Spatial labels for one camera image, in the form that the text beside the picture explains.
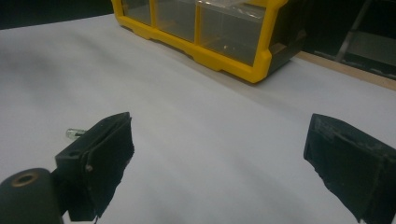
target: white table surface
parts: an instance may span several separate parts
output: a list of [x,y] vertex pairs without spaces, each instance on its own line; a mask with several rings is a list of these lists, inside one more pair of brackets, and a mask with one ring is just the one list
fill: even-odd
[[0,31],[0,180],[124,111],[135,154],[99,223],[357,223],[303,159],[312,113],[396,147],[395,91],[299,59],[249,85],[113,15]]

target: storage bin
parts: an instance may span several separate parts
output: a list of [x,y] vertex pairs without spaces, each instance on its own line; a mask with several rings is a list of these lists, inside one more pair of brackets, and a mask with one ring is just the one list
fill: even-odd
[[311,0],[112,0],[116,19],[146,39],[255,83],[300,51]]

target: round hole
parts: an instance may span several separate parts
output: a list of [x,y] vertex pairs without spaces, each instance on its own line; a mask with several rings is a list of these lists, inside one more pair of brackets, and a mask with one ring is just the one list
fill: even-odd
[[78,156],[78,155],[79,155],[79,151],[71,151],[69,153],[69,157],[75,157],[75,156]]
[[19,175],[14,180],[12,180],[11,185],[13,187],[26,186],[26,185],[29,185],[29,184],[35,182],[35,180],[37,178],[38,178],[38,174],[37,173],[33,173],[33,172],[25,173],[25,174]]

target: yellow plastic organizer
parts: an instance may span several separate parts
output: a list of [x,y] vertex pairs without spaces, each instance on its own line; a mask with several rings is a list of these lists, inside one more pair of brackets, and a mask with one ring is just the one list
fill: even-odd
[[273,31],[279,10],[288,2],[303,1],[252,0],[228,7],[201,0],[112,0],[112,4],[119,24],[136,35],[160,40],[206,67],[256,83],[300,49],[287,46],[304,35],[284,41],[290,35],[284,30],[295,19],[290,10],[283,13],[289,21],[279,24],[282,29],[277,29],[276,38]]

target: metal pin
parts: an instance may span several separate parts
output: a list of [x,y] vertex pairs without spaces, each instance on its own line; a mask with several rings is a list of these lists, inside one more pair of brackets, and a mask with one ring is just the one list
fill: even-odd
[[66,137],[72,139],[72,140],[76,140],[78,138],[80,138],[85,132],[85,130],[81,130],[81,129],[67,129],[66,131]]

